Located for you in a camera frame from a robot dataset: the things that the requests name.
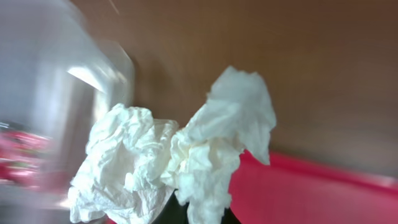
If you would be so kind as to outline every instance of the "red mat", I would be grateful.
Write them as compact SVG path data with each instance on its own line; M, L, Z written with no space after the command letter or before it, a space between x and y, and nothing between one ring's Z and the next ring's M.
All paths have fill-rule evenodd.
M232 211L242 224L397 224L398 184L271 154L271 166L247 151L233 174Z

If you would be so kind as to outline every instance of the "brown surface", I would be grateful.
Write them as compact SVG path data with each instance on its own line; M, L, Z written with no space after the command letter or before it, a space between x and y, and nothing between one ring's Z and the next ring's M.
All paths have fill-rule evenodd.
M75 0L95 37L138 67L135 102L185 125L228 66L258 71L278 118L272 148L398 176L393 1Z

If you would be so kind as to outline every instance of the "crumpled white paper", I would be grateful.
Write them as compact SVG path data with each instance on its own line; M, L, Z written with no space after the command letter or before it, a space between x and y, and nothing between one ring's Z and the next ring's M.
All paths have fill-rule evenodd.
M172 189L178 189L179 203L190 203L190 224L219 224L231 203L228 187L240 153L246 148L269 164L275 125L262 78L233 67L217 79L206 103L177 132L175 121L153 119L144 108L117 105L91 131L88 157L69 192L74 201L71 221L107 213L117 223L151 223Z

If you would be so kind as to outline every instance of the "white tissue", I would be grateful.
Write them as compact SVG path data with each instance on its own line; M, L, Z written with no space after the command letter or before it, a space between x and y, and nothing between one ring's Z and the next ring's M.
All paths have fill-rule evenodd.
M177 129L177 122L153 119L148 109L116 105L91 130L87 158L68 193L71 222L105 213L117 223L152 222L173 191L159 176Z
M115 106L91 130L88 154L72 180L71 221L105 213L116 223L150 224L173 189L189 202L190 224L219 224L239 155L246 148L269 164L276 125L267 87L257 73L228 67L206 103L179 131L144 108Z
M257 73L227 68L207 102L172 138L171 160L162 181L178 189L190 224L219 224L231 203L228 193L239 155L246 148L269 164L270 131L276 125L271 99Z

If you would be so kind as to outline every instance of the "red object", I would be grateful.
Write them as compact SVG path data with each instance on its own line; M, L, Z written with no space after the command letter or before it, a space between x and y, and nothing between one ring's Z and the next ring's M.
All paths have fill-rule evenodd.
M229 192L242 224L398 223L395 179L280 154L264 166L246 151Z

